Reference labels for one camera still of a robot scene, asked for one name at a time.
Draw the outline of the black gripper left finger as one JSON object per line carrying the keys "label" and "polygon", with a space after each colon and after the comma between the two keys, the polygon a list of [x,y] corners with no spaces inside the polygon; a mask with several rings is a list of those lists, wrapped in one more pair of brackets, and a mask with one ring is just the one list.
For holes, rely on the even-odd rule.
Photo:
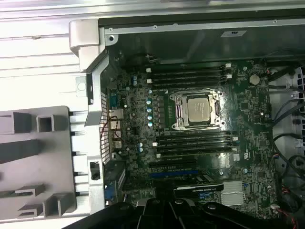
{"label": "black gripper left finger", "polygon": [[119,202],[92,215],[76,221],[66,229],[161,229],[163,227],[165,202],[145,198],[134,207]]}

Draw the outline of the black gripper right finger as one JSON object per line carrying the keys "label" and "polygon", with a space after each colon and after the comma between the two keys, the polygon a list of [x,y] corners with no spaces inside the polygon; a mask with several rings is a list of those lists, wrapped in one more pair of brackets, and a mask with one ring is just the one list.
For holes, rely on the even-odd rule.
{"label": "black gripper right finger", "polygon": [[225,205],[208,202],[197,207],[187,199],[169,203],[180,229],[294,229],[295,222],[258,219]]}

